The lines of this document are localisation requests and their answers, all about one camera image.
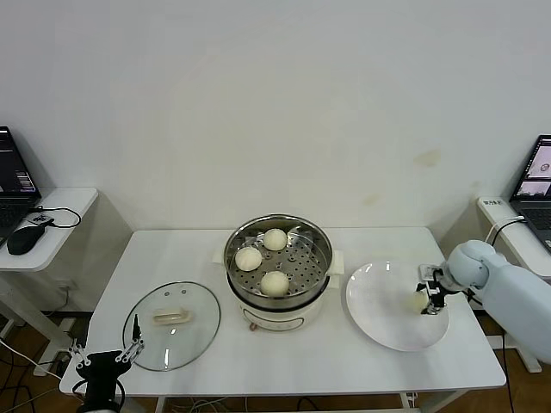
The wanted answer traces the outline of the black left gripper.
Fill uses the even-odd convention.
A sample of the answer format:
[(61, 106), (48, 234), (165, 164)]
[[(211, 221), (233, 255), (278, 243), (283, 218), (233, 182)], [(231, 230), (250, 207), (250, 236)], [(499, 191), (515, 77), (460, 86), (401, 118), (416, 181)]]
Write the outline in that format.
[(130, 343), (122, 350), (87, 355), (78, 339), (74, 338), (68, 351), (76, 360), (76, 371), (81, 377), (75, 389), (86, 385), (84, 402), (114, 403), (119, 392), (123, 403), (126, 399), (126, 391), (120, 376), (129, 371), (129, 362), (134, 362), (144, 347), (137, 314), (133, 316)]

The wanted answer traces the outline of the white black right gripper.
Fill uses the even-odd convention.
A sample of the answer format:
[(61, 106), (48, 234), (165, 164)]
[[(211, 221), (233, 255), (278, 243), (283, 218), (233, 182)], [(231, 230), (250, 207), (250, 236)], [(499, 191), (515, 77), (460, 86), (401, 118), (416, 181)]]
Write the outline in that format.
[(427, 306), (421, 311), (422, 315), (438, 315), (446, 305), (445, 297), (449, 291), (442, 284), (443, 268), (429, 264), (419, 266), (419, 281), (416, 292), (425, 292), (428, 297)]

